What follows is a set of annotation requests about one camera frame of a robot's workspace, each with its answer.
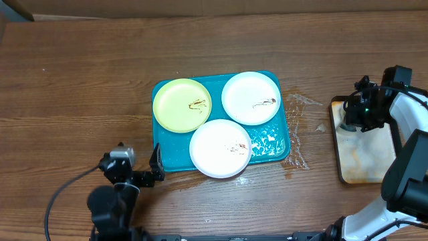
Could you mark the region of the green yellow sponge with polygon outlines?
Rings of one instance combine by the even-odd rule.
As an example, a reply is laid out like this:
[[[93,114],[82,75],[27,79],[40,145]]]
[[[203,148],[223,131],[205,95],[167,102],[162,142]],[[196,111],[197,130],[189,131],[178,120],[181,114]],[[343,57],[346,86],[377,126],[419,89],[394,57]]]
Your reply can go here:
[[[356,132],[356,127],[354,125],[348,125],[346,123],[342,123],[339,127],[348,132]]]

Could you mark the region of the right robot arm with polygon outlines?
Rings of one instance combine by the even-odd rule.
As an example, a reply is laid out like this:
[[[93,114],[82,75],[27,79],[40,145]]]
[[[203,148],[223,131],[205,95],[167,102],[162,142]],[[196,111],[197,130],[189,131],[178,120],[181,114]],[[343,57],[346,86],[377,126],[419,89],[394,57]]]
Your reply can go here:
[[[386,68],[376,84],[368,76],[348,96],[330,104],[330,122],[338,174],[344,161],[353,173],[370,174],[378,161],[362,164],[390,146],[393,156],[381,182],[381,194],[361,211],[340,217],[324,231],[293,233],[294,240],[386,240],[407,226],[427,228],[427,91],[411,85],[412,70]]]

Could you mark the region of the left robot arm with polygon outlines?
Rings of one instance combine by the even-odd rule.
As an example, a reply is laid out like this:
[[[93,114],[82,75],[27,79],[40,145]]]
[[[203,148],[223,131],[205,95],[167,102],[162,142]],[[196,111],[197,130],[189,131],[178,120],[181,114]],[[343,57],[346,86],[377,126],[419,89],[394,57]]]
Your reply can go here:
[[[133,148],[123,143],[101,158],[98,168],[112,185],[97,187],[87,199],[94,224],[91,240],[152,240],[144,228],[132,227],[130,221],[140,190],[165,179],[161,146],[154,146],[149,171],[135,171],[135,161]]]

